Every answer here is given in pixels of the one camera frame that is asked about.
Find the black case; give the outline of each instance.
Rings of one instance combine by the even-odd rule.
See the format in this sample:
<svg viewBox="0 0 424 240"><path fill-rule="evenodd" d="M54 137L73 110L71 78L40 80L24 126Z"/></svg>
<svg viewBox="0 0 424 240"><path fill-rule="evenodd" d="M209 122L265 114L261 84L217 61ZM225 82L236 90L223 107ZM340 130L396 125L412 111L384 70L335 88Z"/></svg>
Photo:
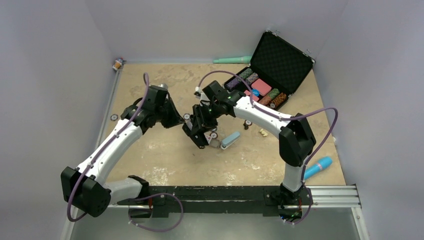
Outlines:
<svg viewBox="0 0 424 240"><path fill-rule="evenodd" d="M287 99L275 108L278 110L296 92L314 64L313 58L267 30L259 40L250 66L243 68L237 75L250 68L273 89L277 88L280 93L287 94ZM224 85L233 79L234 77L230 78ZM247 87L240 83L234 89L244 92Z"/></svg>

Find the white wall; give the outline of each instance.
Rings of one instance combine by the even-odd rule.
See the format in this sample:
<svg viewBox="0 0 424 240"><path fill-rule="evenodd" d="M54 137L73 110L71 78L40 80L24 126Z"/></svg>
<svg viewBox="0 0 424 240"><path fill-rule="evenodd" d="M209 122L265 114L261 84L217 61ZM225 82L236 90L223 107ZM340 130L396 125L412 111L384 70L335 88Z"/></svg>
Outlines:
<svg viewBox="0 0 424 240"><path fill-rule="evenodd" d="M267 28L316 57L348 0L85 0L114 57L207 62L253 54Z"/></svg>
<svg viewBox="0 0 424 240"><path fill-rule="evenodd" d="M0 239L59 239L60 174L93 150L112 55L82 0L2 1Z"/></svg>
<svg viewBox="0 0 424 240"><path fill-rule="evenodd" d="M371 239L424 239L424 2L350 0L314 68Z"/></svg>

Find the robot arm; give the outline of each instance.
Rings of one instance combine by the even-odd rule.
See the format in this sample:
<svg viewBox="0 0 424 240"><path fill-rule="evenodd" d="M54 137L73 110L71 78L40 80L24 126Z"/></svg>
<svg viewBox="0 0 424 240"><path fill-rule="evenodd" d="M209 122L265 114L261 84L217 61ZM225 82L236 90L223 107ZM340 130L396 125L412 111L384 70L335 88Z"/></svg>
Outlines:
<svg viewBox="0 0 424 240"><path fill-rule="evenodd" d="M112 183L106 183L106 179L127 149L141 138L149 128L159 122L165 128L171 128L184 122L175 108L167 88L164 84L161 86L149 86L146 100L141 110L119 136L118 131L136 113L136 104L141 98L124 110L112 133L93 154L79 164L77 168L66 167L63 170L60 178L63 197L66 202L69 201L77 179L84 173L87 166L90 166L90 169L82 177L82 181L77 187L77 192L72 200L72 205L93 217L102 214L109 204L125 199L149 196L149 183L140 177L132 175L124 180ZM110 144L107 144L112 138L115 139ZM99 151L101 154L96 162L91 164L92 159Z"/></svg>
<svg viewBox="0 0 424 240"><path fill-rule="evenodd" d="M195 95L200 97L201 104L193 106L193 115L190 116L191 126L184 124L182 127L193 142L201 149L208 145L204 133L216 128L217 118L224 114L257 124L278 138L279 153L286 163L281 188L283 192L289 193L288 199L296 199L291 194L298 193L303 185L304 162L316 143L308 121L305 118L280 121L252 106L250 98L244 93L238 90L228 93L217 81L213 81L202 91L197 88ZM266 111L283 118L291 118L288 114L272 109Z"/></svg>

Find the case lid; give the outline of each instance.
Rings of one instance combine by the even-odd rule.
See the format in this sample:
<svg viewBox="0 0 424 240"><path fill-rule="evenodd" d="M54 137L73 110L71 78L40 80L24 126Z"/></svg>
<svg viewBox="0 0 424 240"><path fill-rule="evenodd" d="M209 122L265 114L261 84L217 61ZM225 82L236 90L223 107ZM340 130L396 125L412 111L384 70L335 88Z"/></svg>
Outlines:
<svg viewBox="0 0 424 240"><path fill-rule="evenodd" d="M281 85L293 94L309 74L314 60L270 31L263 33L250 65L266 81Z"/></svg>

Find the wooden tabletop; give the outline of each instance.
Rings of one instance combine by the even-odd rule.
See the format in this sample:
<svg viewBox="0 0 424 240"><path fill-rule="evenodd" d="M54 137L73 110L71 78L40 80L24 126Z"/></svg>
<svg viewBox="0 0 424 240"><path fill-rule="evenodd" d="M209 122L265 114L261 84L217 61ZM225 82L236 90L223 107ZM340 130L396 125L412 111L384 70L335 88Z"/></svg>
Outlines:
<svg viewBox="0 0 424 240"><path fill-rule="evenodd" d="M245 64L126 64L116 89L111 114L123 110L145 89L143 73L147 72L151 85L165 83L180 115L192 114L192 106L199 104L193 95L199 80L213 70L237 73ZM217 80L224 83L231 76L224 73L210 75L203 87ZM306 114L323 107L314 73L311 71L302 85L279 112ZM308 118L317 145L329 129L327 117L320 113ZM113 168L108 182L137 175L150 185L196 186L252 186L279 185L284 178L285 163L279 155L278 139L269 134L263 137L256 125L244 130L244 120L229 115L218 119L218 138L239 131L241 137L226 150L207 146L198 149L182 130L182 126L165 129L156 124L137 140ZM109 121L107 134L116 122ZM324 156L333 164L306 181L307 185L345 185L339 157L330 137L309 163Z"/></svg>

